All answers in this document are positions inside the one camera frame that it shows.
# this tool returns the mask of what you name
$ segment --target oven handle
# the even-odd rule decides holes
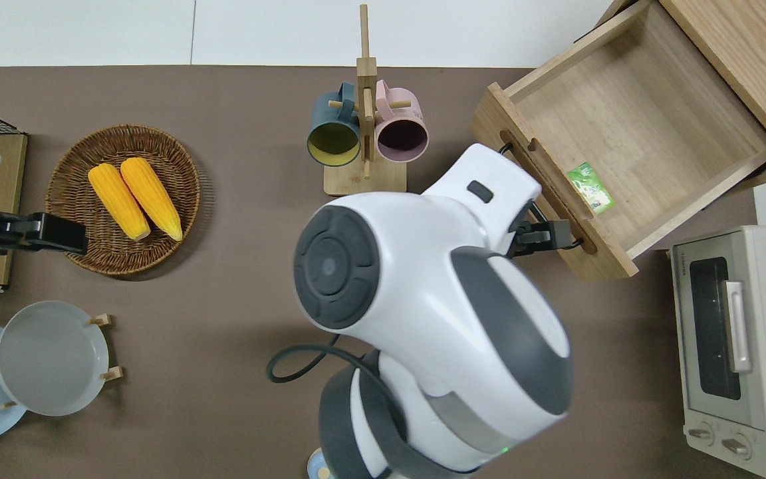
[[[740,281],[720,281],[720,293],[726,298],[726,339],[729,345],[729,368],[733,373],[753,370],[744,314],[744,287]]]

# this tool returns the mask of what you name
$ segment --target oven knob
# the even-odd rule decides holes
[[[704,430],[704,428],[693,428],[688,431],[688,435],[698,439],[711,439],[711,433]]]
[[[721,443],[724,448],[745,460],[753,457],[753,449],[750,448],[750,442],[744,434],[735,434],[732,439],[723,439]]]
[[[714,443],[714,432],[711,430],[711,425],[707,422],[700,422],[695,428],[684,428],[685,433],[690,437],[695,437],[706,443],[708,446]]]

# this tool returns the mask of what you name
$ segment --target yellow corn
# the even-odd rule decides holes
[[[122,179],[152,222],[171,238],[182,241],[179,213],[152,167],[143,158],[129,158],[120,166]]]
[[[88,172],[88,181],[126,236],[140,241],[150,233],[146,218],[112,164],[103,163],[93,167]]]

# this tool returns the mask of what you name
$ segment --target round wicker plate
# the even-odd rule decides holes
[[[185,146],[169,134],[147,126],[121,124],[84,137],[55,167],[46,191],[46,211],[85,225],[88,254],[67,257],[101,275],[141,273],[164,261],[182,244],[152,222],[149,222],[152,230],[145,239],[128,239],[91,188],[88,181],[91,168],[100,163],[119,168],[126,158],[134,156],[149,161],[167,189],[182,221],[183,241],[200,207],[197,167]]]

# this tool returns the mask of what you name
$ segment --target oven door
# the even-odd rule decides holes
[[[764,430],[741,231],[675,246],[687,407]]]

